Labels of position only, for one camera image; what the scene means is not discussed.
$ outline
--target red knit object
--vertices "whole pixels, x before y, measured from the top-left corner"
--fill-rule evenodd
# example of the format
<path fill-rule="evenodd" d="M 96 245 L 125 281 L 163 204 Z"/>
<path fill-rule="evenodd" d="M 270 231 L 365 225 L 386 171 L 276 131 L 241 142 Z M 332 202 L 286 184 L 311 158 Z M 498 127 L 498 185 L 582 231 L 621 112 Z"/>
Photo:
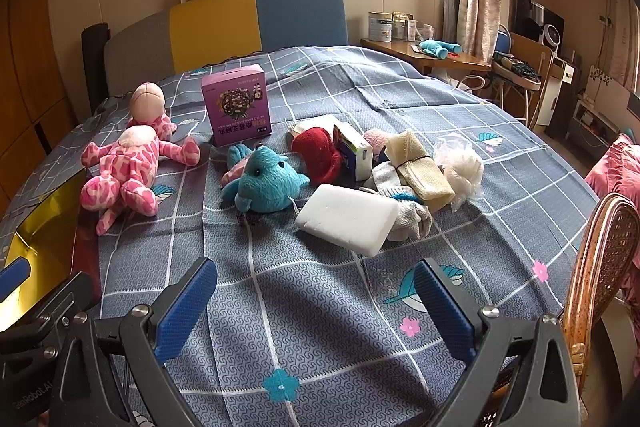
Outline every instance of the red knit object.
<path fill-rule="evenodd" d="M 334 147 L 326 129 L 307 129 L 293 139 L 291 150 L 302 156 L 306 164 L 306 175 L 314 185 L 335 182 L 340 173 L 342 156 Z"/>

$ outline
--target beige towel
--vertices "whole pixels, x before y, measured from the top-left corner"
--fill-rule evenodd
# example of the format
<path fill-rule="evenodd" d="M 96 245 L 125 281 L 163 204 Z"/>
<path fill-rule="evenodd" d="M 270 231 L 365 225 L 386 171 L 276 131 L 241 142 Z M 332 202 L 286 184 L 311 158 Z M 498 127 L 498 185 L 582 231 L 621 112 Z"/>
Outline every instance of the beige towel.
<path fill-rule="evenodd" d="M 413 131 L 390 136 L 385 154 L 432 215 L 453 200 L 453 188 Z"/>

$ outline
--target purple box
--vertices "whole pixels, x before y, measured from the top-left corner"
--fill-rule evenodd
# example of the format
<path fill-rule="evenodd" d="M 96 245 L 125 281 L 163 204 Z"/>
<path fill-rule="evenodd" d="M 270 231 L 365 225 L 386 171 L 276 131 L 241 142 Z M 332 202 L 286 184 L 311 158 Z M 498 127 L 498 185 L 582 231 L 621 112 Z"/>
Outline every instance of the purple box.
<path fill-rule="evenodd" d="M 202 95 L 216 146 L 271 134 L 267 86 L 258 64 L 208 74 Z"/>

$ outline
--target wicker chair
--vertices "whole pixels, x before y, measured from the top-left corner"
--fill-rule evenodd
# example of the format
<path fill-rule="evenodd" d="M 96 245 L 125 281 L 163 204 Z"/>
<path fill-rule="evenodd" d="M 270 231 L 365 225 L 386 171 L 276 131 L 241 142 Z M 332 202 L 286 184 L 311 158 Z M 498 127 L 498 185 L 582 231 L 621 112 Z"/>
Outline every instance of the wicker chair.
<path fill-rule="evenodd" d="M 591 326 L 616 295 L 638 248 L 640 217 L 633 203 L 608 194 L 591 213 L 585 227 L 560 320 L 571 353 L 578 393 L 582 393 Z M 498 379 L 478 426 L 491 427 L 507 393 L 511 370 Z"/>

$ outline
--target plaid bed sheet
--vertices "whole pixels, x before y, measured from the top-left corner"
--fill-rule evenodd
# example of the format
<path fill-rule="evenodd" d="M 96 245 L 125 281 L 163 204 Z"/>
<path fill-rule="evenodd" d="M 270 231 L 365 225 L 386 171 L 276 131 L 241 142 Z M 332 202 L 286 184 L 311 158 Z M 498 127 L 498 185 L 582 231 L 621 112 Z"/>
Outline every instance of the plaid bed sheet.
<path fill-rule="evenodd" d="M 205 74 L 260 64 L 273 134 L 289 155 L 287 125 L 333 114 L 364 132 L 413 129 L 429 152 L 458 132 L 484 160 L 484 197 L 434 216 L 421 241 L 386 242 L 365 259 L 299 232 L 292 209 L 238 220 L 221 206 L 226 148 L 212 130 Z M 156 217 L 121 217 L 100 238 L 103 297 L 95 315 L 151 302 L 201 255 L 218 288 L 168 370 L 206 426 L 389 426 L 444 402 L 463 365 L 450 358 L 413 286 L 412 267 L 434 257 L 478 303 L 511 316 L 557 314 L 596 197 L 580 176 L 491 103 L 425 78 L 401 60 L 362 48 L 289 48 L 183 73 L 159 83 L 178 124 L 172 141 L 201 142 L 193 168 L 163 159 Z M 109 99 L 27 180 L 0 223 L 0 264 L 16 226 L 75 174 L 85 145 L 124 130 L 128 97 Z M 312 194 L 306 188 L 298 200 Z M 144 410 L 135 386 L 134 408 Z"/>

